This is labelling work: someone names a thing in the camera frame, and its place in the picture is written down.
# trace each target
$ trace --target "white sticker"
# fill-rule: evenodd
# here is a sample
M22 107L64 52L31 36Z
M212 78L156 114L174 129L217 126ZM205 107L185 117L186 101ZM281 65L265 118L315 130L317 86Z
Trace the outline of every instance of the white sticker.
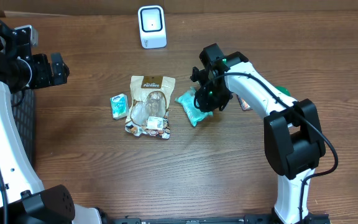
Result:
M163 118L149 117L147 120L147 129L161 130L163 126Z

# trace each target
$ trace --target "wooden table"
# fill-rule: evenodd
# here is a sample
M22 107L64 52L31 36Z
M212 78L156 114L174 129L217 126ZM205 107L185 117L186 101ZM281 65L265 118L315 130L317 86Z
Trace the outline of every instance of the wooden table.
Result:
M130 95L132 75L176 78L172 99L196 86L191 68L217 42L242 52L271 83L317 106L338 170L313 179L308 208L358 223L358 11L168 14L168 45L144 50L137 16L5 19L39 31L33 53L61 52L68 83L37 90L37 162L45 188L112 217L230 217L268 213L277 176L264 154L262 120L232 100L193 128L173 100L168 141L124 130L109 98ZM327 149L317 171L329 169Z

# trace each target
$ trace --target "brown label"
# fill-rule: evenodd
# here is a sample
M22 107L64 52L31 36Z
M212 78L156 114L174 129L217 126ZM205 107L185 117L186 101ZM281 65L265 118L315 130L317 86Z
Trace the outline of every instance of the brown label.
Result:
M142 88L161 88L162 76L145 76L142 81Z

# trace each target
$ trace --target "small package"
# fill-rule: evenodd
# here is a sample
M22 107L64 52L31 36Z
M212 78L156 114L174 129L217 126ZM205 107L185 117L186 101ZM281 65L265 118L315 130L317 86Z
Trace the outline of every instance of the small package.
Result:
M251 106L249 106L249 104L243 98L241 98L239 95L237 95L237 99L239 99L239 103L240 103L241 109L243 111L252 110Z
M210 112L201 112L194 106L194 95L196 90L194 87L191 87L185 94L181 97L176 98L175 101L180 103L185 109L187 117L190 120L191 125L195 127L197 122L204 120L207 116L212 116L212 111Z
M120 94L110 98L110 104L112 109L112 117L114 119L120 119L127 116L128 113L128 99L127 95Z
M146 134L169 139L168 107L174 87L174 78L132 76L132 105L125 130L135 136Z

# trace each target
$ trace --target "small blue packet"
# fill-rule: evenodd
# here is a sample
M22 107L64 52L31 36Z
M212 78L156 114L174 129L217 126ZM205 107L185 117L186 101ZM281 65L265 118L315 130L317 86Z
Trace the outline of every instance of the small blue packet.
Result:
M194 95L196 90L194 87L191 87L185 94L181 97L176 98L175 101L180 103L185 109L187 117L190 120L191 125L195 127L197 122L204 120L207 116L212 116L211 112L201 112L199 109L194 107Z

